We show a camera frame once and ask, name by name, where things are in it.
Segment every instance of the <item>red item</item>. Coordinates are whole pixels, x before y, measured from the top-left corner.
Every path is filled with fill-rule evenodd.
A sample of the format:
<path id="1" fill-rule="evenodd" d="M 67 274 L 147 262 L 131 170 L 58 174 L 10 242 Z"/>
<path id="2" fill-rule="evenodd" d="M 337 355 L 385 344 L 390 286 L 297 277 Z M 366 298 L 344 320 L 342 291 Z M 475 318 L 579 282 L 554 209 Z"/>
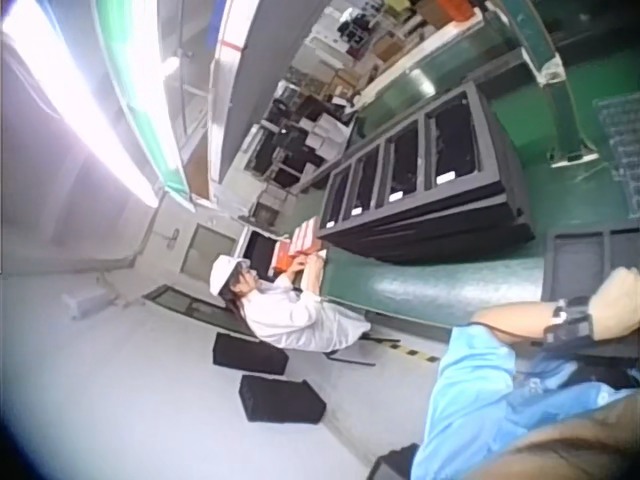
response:
<path id="1" fill-rule="evenodd" d="M 293 257 L 289 255 L 289 247 L 291 242 L 289 240 L 279 240 L 273 249 L 273 256 L 271 257 L 270 269 L 274 272 L 286 272 L 293 263 Z"/>
<path id="2" fill-rule="evenodd" d="M 466 22 L 473 17 L 473 7 L 468 0 L 436 0 L 456 22 Z"/>

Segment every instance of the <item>worker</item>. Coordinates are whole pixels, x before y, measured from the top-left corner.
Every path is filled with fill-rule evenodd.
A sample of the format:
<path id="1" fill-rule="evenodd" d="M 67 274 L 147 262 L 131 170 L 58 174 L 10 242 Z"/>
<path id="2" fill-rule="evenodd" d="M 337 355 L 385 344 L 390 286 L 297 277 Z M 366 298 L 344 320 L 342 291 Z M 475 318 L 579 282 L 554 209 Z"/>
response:
<path id="1" fill-rule="evenodd" d="M 274 283 L 259 280 L 249 267 L 248 260 L 220 255 L 209 288 L 260 340 L 279 348 L 333 352 L 371 328 L 361 315 L 320 298 L 324 259 L 319 255 L 297 257 Z M 305 268 L 307 289 L 299 294 L 293 280 Z"/>
<path id="2" fill-rule="evenodd" d="M 626 371 L 626 385 L 616 388 L 597 374 L 595 379 L 578 376 L 580 380 L 572 381 L 578 362 L 551 353 L 539 354 L 520 378 L 514 377 L 516 356 L 510 345 L 543 339 L 547 327 L 575 317 L 580 308 L 583 313 L 577 318 L 589 326 L 588 334 L 596 341 L 616 339 L 640 327 L 636 269 L 616 269 L 590 299 L 574 300 L 493 307 L 478 312 L 469 325 L 453 329 L 431 395 L 424 441 L 414 457 L 412 480 L 465 478 L 529 432 L 534 435 L 541 427 L 638 392 L 637 370 Z M 509 478 L 538 478 L 540 473 L 525 471 L 531 462 L 522 463 L 518 473 L 517 465 L 509 465 Z"/>

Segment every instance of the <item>white floor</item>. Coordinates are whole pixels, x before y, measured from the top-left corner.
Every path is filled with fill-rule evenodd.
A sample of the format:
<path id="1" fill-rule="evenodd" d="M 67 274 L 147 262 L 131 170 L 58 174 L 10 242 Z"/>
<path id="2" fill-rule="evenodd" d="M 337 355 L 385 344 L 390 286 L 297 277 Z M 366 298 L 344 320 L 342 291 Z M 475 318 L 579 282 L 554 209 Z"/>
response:
<path id="1" fill-rule="evenodd" d="M 156 286 L 110 280 L 132 299 Z M 2 279 L 3 419 L 51 480 L 363 479 L 322 425 L 247 422 L 217 330 L 139 302 L 81 321 L 60 296 L 96 276 Z"/>
<path id="2" fill-rule="evenodd" d="M 374 328 L 379 336 L 441 357 L 446 345 Z M 332 362 L 319 353 L 292 351 L 287 376 L 306 379 L 328 404 L 325 424 L 361 461 L 371 464 L 392 449 L 421 443 L 438 363 L 428 363 L 373 342 L 357 342 L 341 358 L 376 363 L 363 367 Z"/>

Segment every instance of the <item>yellow and black tape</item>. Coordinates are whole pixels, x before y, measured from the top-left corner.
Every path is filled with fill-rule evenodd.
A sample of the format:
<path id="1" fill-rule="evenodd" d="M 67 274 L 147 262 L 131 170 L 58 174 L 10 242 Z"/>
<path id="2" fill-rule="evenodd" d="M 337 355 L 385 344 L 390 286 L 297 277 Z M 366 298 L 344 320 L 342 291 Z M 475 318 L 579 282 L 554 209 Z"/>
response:
<path id="1" fill-rule="evenodd" d="M 428 353 L 421 352 L 420 350 L 407 348 L 404 345 L 401 345 L 396 342 L 389 342 L 388 340 L 374 340 L 374 342 L 379 343 L 380 345 L 384 345 L 385 347 L 390 348 L 391 350 L 396 350 L 397 352 L 404 353 L 409 357 L 418 358 L 425 362 L 435 363 L 440 360 L 440 357 L 429 355 Z"/>

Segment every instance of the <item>white cap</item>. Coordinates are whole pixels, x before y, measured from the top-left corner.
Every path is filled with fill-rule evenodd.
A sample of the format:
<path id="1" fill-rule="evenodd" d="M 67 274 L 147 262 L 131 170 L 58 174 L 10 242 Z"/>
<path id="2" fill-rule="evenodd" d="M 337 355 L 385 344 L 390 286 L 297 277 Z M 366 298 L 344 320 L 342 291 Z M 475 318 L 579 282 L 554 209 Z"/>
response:
<path id="1" fill-rule="evenodd" d="M 215 262 L 213 262 L 213 267 L 211 267 L 211 275 L 209 276 L 209 291 L 213 295 L 219 295 L 220 290 L 227 280 L 229 280 L 229 276 L 233 269 L 238 264 L 244 264 L 247 267 L 249 266 L 249 260 L 244 258 L 233 258 L 229 255 L 220 255 Z"/>

